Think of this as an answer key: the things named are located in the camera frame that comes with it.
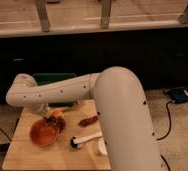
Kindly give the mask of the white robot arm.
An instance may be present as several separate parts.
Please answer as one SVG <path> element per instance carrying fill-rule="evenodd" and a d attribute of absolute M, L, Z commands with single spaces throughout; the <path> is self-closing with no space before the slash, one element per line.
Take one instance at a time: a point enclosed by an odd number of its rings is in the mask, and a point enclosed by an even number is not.
<path fill-rule="evenodd" d="M 92 99 L 112 171 L 164 171 L 147 99 L 138 77 L 124 67 L 39 86 L 15 77 L 6 94 L 11 106 L 46 114 L 50 103 Z"/>

